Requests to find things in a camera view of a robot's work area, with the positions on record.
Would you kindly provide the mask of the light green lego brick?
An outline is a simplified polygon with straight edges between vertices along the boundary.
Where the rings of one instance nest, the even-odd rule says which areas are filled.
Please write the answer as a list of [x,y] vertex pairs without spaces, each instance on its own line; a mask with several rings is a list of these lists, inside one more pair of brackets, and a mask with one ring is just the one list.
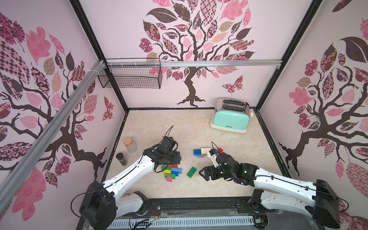
[[176,178],[176,175],[175,174],[171,174],[171,173],[165,173],[164,176],[165,176],[165,178],[167,178],[167,177],[170,177],[172,179],[175,179]]

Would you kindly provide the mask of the light blue brick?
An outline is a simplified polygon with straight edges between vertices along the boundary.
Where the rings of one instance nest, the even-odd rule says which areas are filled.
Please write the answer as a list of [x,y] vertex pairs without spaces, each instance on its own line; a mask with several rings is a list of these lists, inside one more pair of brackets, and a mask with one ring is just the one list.
[[182,173],[182,169],[179,169],[179,168],[172,168],[172,169],[171,169],[171,171],[173,171],[173,172],[177,172],[177,173],[179,173],[179,174],[181,174],[181,173]]

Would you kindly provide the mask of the blue 2x3 lego brick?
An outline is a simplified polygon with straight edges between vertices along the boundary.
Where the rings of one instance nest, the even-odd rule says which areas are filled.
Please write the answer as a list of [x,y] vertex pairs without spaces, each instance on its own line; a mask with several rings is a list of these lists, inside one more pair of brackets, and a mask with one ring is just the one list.
[[193,154],[194,154],[194,156],[201,156],[202,155],[201,149],[193,150]]

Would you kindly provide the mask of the white lego plate brick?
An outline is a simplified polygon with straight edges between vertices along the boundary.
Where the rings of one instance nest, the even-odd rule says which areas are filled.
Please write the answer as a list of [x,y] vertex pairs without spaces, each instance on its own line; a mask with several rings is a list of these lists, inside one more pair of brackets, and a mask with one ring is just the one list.
[[201,148],[201,155],[207,155],[211,151],[211,148]]

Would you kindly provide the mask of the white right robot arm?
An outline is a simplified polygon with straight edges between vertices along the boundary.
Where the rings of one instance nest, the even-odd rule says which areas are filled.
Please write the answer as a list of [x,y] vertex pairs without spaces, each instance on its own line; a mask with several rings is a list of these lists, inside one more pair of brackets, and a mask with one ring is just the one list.
[[253,164],[238,163],[232,156],[217,154],[213,149],[208,156],[213,164],[199,174],[206,181],[222,178],[254,187],[248,201],[252,211],[290,211],[308,216],[327,228],[340,228],[339,198],[326,181],[313,183],[287,178]]

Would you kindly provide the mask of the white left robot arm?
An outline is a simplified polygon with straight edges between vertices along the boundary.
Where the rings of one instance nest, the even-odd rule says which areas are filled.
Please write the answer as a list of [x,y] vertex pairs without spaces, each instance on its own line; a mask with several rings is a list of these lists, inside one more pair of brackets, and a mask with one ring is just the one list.
[[126,170],[100,183],[91,183],[81,203],[79,213],[94,230],[107,229],[116,217],[141,211],[148,200],[135,192],[123,197],[125,192],[144,175],[154,171],[159,165],[180,164],[180,152],[164,152],[154,148],[145,149],[142,156]]

